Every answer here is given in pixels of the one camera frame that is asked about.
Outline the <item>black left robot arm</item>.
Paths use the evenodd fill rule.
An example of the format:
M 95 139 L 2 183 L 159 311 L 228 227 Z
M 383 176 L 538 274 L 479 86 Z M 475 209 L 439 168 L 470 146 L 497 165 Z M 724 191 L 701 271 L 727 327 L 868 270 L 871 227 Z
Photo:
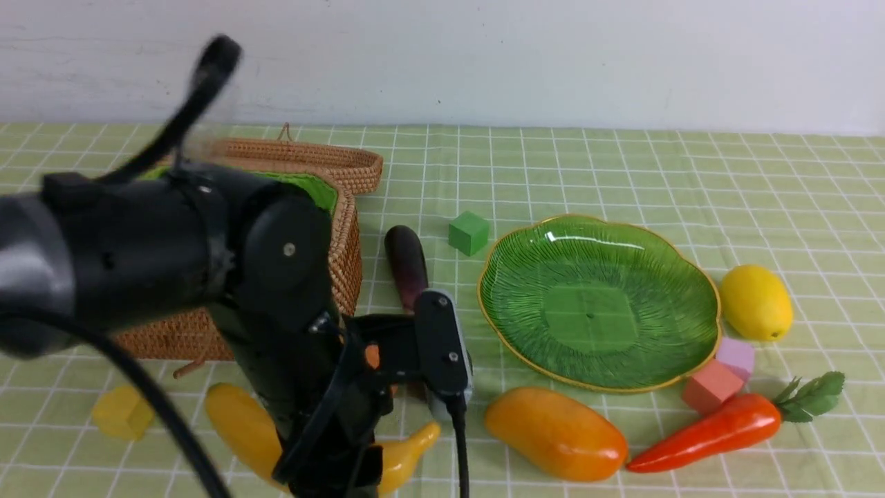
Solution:
M 278 482 L 297 497 L 376 497 L 374 427 L 392 400 L 360 326 L 334 303 L 328 211 L 293 184 L 221 166 L 156 180 L 49 174 L 2 198 L 2 351 L 85 343 L 155 409 L 211 497 L 230 496 L 203 445 L 117 332 L 206 308 L 274 422 Z

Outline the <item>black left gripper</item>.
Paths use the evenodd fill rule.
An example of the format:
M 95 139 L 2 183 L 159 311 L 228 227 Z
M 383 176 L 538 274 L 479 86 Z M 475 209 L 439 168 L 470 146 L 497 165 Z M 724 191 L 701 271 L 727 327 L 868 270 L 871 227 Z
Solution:
M 297 497 L 379 496 L 374 429 L 392 409 L 389 382 L 417 369 L 414 317 L 341 316 L 332 304 L 208 313 L 274 423 L 272 479 Z

